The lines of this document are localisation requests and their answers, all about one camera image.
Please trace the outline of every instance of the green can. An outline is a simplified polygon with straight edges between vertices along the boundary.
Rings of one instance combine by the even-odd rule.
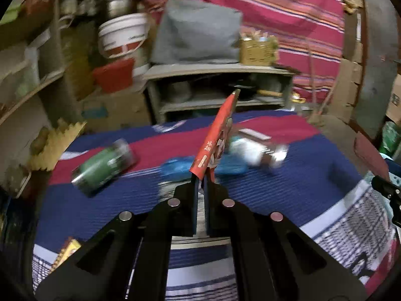
[[[134,162],[128,143],[119,139],[74,169],[71,183],[86,195],[93,195]]]

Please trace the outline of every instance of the red fabric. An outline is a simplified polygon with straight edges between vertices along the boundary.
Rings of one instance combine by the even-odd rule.
[[[311,97],[310,49],[317,100],[324,99],[337,77],[342,58],[344,17],[340,0],[203,1],[240,10],[245,27],[275,35],[280,45],[279,63],[302,72],[294,76],[294,90],[307,99]],[[145,0],[157,20],[166,2]]]
[[[386,279],[388,273],[394,266],[394,262],[396,261],[395,255],[398,248],[398,241],[394,239],[391,243],[390,250],[384,256],[373,276],[365,284],[365,289],[368,296],[376,291],[379,285]]]
[[[319,133],[316,128],[309,125],[305,119],[297,115],[284,117],[263,116],[243,121],[241,124],[250,129],[270,135],[273,141],[279,143],[292,143],[310,138]],[[173,157],[196,155],[208,131],[209,128],[206,127],[193,131],[164,133],[130,143],[130,147],[135,151],[140,160],[134,167],[128,169],[128,172],[157,167]],[[102,149],[91,149],[78,157],[58,161],[49,184],[71,182],[71,172],[73,169]]]
[[[386,161],[372,145],[369,139],[361,132],[358,132],[356,135],[354,151],[374,175],[379,175],[388,182],[391,182]]]

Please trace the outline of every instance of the blue package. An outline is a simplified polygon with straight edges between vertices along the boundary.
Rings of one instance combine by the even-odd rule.
[[[192,173],[189,171],[194,156],[176,157],[169,159],[160,166],[160,176],[163,181],[183,181],[189,180]],[[215,175],[240,175],[248,171],[248,165],[239,157],[224,154],[220,159],[219,165],[215,169]]]

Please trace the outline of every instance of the cardboard box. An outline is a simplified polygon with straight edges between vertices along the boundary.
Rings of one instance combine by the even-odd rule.
[[[279,60],[278,42],[274,36],[266,41],[241,39],[241,63],[247,66],[270,66]]]
[[[112,94],[96,91],[80,101],[80,105],[88,132],[151,124],[145,97],[130,88]]]
[[[352,63],[352,82],[357,85],[362,81],[362,66],[358,63]]]
[[[340,72],[336,78],[337,85],[328,106],[328,114],[334,115],[345,123],[348,123],[353,111],[350,101],[354,103],[357,86],[352,82],[354,64],[350,60],[342,59]]]
[[[362,48],[361,42],[356,42],[354,55],[352,56],[352,61],[356,63],[362,63]]]
[[[355,83],[350,83],[349,91],[348,91],[348,100],[347,103],[350,105],[355,104],[356,94],[358,94],[358,85]]]
[[[386,115],[395,123],[401,122],[401,75],[397,75],[392,86],[390,102],[388,104]]]

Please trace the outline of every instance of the gray cloth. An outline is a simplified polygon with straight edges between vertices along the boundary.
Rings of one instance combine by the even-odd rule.
[[[242,13],[200,0],[169,0],[151,61],[237,63]]]

